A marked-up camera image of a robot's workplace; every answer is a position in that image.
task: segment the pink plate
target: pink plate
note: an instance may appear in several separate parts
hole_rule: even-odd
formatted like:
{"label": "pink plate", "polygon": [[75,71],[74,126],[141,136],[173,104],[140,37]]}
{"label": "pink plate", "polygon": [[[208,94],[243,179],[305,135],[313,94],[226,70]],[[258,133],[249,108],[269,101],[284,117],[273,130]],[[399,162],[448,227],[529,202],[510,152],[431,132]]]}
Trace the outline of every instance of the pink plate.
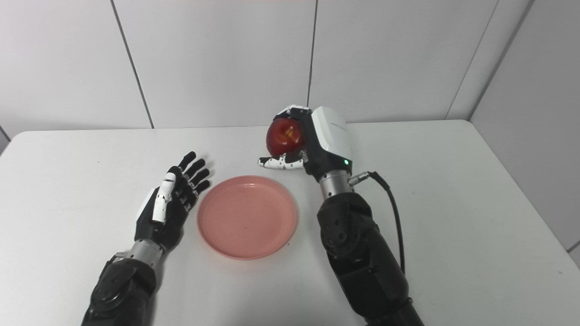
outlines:
{"label": "pink plate", "polygon": [[197,226],[218,253],[257,259],[282,248],[296,229],[296,206],[279,183],[238,176],[215,186],[201,202]]}

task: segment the white fingertip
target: white fingertip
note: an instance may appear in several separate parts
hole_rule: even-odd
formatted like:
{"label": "white fingertip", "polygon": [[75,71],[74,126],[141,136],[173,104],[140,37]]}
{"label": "white fingertip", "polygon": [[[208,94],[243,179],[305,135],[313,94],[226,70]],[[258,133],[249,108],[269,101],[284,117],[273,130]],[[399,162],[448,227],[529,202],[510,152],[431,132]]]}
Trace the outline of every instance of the white fingertip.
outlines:
{"label": "white fingertip", "polygon": [[175,187],[175,174],[167,173],[163,182],[159,186],[157,191],[157,197],[155,198],[155,205],[153,206],[153,218],[154,221],[165,222],[165,214],[167,210],[167,203],[171,200],[171,192]]}

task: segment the robot finger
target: robot finger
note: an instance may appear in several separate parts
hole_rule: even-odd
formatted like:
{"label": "robot finger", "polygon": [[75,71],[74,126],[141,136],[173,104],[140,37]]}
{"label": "robot finger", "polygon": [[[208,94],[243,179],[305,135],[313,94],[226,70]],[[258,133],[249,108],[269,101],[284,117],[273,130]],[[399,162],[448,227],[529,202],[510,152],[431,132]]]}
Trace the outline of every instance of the robot finger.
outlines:
{"label": "robot finger", "polygon": [[293,104],[280,111],[280,113],[276,114],[276,116],[272,120],[276,120],[278,118],[300,120],[300,118],[307,115],[309,112],[310,109],[308,107]]}
{"label": "robot finger", "polygon": [[180,177],[175,180],[175,188],[173,188],[172,198],[178,198],[183,193],[183,189],[187,187],[188,181],[185,177]]}
{"label": "robot finger", "polygon": [[173,173],[175,175],[175,179],[179,179],[182,176],[182,170],[179,166],[172,166],[167,170],[167,173]]}
{"label": "robot finger", "polygon": [[189,167],[189,169],[187,169],[184,173],[183,176],[189,180],[191,178],[193,178],[193,176],[195,175],[195,173],[197,173],[197,171],[199,171],[199,169],[203,168],[205,166],[205,160],[202,158],[200,160],[197,160],[195,162],[193,162],[193,164],[191,164],[191,166]]}
{"label": "robot finger", "polygon": [[297,150],[272,157],[260,157],[258,165],[266,169],[274,170],[296,170],[304,168],[306,152]]}
{"label": "robot finger", "polygon": [[155,197],[155,205],[153,206],[153,220],[158,222],[165,222],[167,203],[171,200],[171,195],[173,189],[175,189],[175,181],[177,176],[174,172],[181,174],[181,171],[177,171],[179,168],[170,168],[169,172],[165,174],[165,178],[159,190],[157,191],[157,196]]}
{"label": "robot finger", "polygon": [[185,209],[186,212],[189,212],[193,208],[193,206],[195,206],[197,198],[200,196],[200,194],[207,188],[209,188],[209,186],[210,186],[209,180],[204,180],[200,184],[198,184],[195,188],[193,188],[193,191],[191,192],[192,196],[183,203],[183,209]]}
{"label": "robot finger", "polygon": [[204,192],[205,190],[207,190],[207,189],[209,188],[209,186],[210,186],[210,185],[211,185],[211,184],[210,184],[209,180],[203,180],[203,181],[202,181],[202,182],[200,182],[200,183],[199,183],[197,186],[195,186],[195,188],[193,188],[193,194],[194,194],[196,197],[199,197],[199,196],[200,196],[200,194],[201,194],[202,192]]}
{"label": "robot finger", "polygon": [[189,182],[191,182],[194,186],[197,186],[197,184],[207,178],[209,176],[209,170],[208,169],[203,169],[201,171],[199,171],[193,178],[191,178],[191,180],[189,180]]}
{"label": "robot finger", "polygon": [[[191,192],[185,192],[182,196],[180,196],[179,198],[176,199],[177,200],[177,207],[179,207],[179,210],[182,210],[182,213],[188,213],[193,206],[195,205],[195,203],[197,202],[197,195],[193,192],[193,190]],[[180,216],[182,216],[182,214],[177,214],[176,217],[172,218],[172,222],[177,222],[180,220]]]}
{"label": "robot finger", "polygon": [[179,162],[178,167],[181,169],[181,171],[185,170],[185,168],[187,168],[187,166],[189,165],[189,163],[193,162],[193,160],[197,157],[197,155],[195,154],[194,151],[191,151],[189,153],[187,153],[181,162]]}

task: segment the wall seam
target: wall seam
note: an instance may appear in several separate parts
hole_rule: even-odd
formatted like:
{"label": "wall seam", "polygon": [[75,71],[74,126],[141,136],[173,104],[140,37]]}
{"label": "wall seam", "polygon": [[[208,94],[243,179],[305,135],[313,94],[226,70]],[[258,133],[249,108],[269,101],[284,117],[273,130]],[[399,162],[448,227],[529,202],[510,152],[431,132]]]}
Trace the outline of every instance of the wall seam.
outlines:
{"label": "wall seam", "polygon": [[506,46],[503,48],[502,54],[499,56],[498,61],[495,63],[495,66],[492,69],[490,76],[487,78],[487,81],[485,82],[485,86],[483,86],[483,89],[481,90],[479,97],[477,98],[475,104],[473,105],[471,113],[467,117],[468,121],[471,121],[471,119],[473,118],[473,114],[475,113],[475,110],[479,106],[479,103],[481,102],[481,99],[483,98],[488,87],[490,86],[492,79],[494,79],[495,74],[498,72],[499,66],[502,64],[503,59],[505,58],[509,48],[511,47],[513,40],[516,38],[517,32],[520,31],[520,27],[524,23],[525,18],[528,16],[528,13],[530,12],[530,9],[532,8],[532,5],[534,4],[534,2],[535,2],[535,0],[530,0],[524,9],[524,12],[521,14],[520,20],[517,22],[516,28],[514,28],[514,30],[512,31],[512,34],[510,35],[510,37],[506,43]]}
{"label": "wall seam", "polygon": [[453,95],[453,99],[451,100],[451,104],[449,104],[449,109],[447,110],[447,113],[445,114],[444,120],[447,120],[447,117],[449,116],[449,112],[451,112],[451,108],[453,107],[453,103],[455,102],[455,99],[457,98],[457,94],[459,94],[459,90],[461,89],[461,86],[463,85],[463,82],[465,81],[465,76],[467,76],[467,72],[469,72],[469,69],[471,68],[471,65],[473,63],[473,59],[475,59],[475,55],[477,54],[477,51],[479,50],[479,46],[481,45],[481,42],[483,40],[483,36],[485,36],[485,32],[487,32],[487,28],[490,26],[491,19],[494,16],[494,13],[498,7],[498,4],[499,4],[499,0],[496,1],[494,9],[491,11],[490,18],[487,20],[487,24],[485,25],[485,28],[483,29],[483,33],[481,33],[481,37],[479,38],[479,42],[477,43],[477,46],[475,47],[475,51],[473,52],[472,58],[471,58],[471,60],[469,60],[469,64],[467,65],[467,69],[465,70],[465,73],[463,74],[463,78],[461,78],[461,82],[459,83],[459,87],[457,87],[457,91],[455,92],[455,95]]}
{"label": "wall seam", "polygon": [[308,76],[308,95],[306,96],[306,106],[310,105],[310,85],[312,84],[312,62],[314,61],[314,39],[316,38],[316,19],[318,17],[318,0],[314,5],[314,27],[312,30],[312,49],[310,52],[310,72]]}
{"label": "wall seam", "polygon": [[566,249],[567,253],[570,253],[572,251],[574,251],[574,249],[576,249],[576,247],[578,247],[580,245],[580,240],[578,240],[575,244],[573,244],[569,249]]}
{"label": "wall seam", "polygon": [[153,119],[151,119],[151,113],[149,112],[149,106],[145,100],[145,94],[143,93],[143,88],[141,87],[141,81],[139,80],[139,75],[137,75],[137,69],[135,68],[135,63],[133,62],[133,56],[131,56],[131,51],[129,50],[129,44],[127,43],[127,38],[125,37],[125,32],[123,31],[123,26],[121,25],[121,20],[119,19],[119,14],[117,13],[117,7],[115,2],[111,0],[111,6],[113,7],[113,13],[115,14],[115,19],[117,20],[117,26],[119,27],[119,32],[121,32],[121,37],[123,38],[123,44],[125,45],[125,50],[127,51],[127,56],[129,57],[129,62],[131,63],[131,68],[133,69],[133,75],[137,81],[137,87],[139,88],[139,93],[141,94],[141,100],[145,106],[145,112],[147,113],[147,118],[149,119],[149,124],[152,129],[155,129],[153,125]]}
{"label": "wall seam", "polygon": [[2,128],[2,125],[0,125],[0,133],[3,134],[6,139],[8,139],[8,142],[12,141],[8,134],[4,131],[4,128]]}

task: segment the black cable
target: black cable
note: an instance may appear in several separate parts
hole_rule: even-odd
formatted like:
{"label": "black cable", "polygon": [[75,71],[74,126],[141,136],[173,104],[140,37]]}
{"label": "black cable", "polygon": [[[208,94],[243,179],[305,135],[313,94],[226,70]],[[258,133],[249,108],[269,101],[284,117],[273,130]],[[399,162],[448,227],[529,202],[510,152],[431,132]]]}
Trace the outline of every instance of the black cable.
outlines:
{"label": "black cable", "polygon": [[391,191],[391,187],[377,172],[368,172],[368,176],[373,178],[389,195],[389,200],[391,201],[391,206],[393,207],[393,214],[395,215],[395,224],[397,226],[397,238],[399,243],[399,260],[401,265],[401,270],[405,274],[405,248],[403,247],[403,229],[401,228],[401,218],[398,214],[397,203],[395,202],[395,197]]}

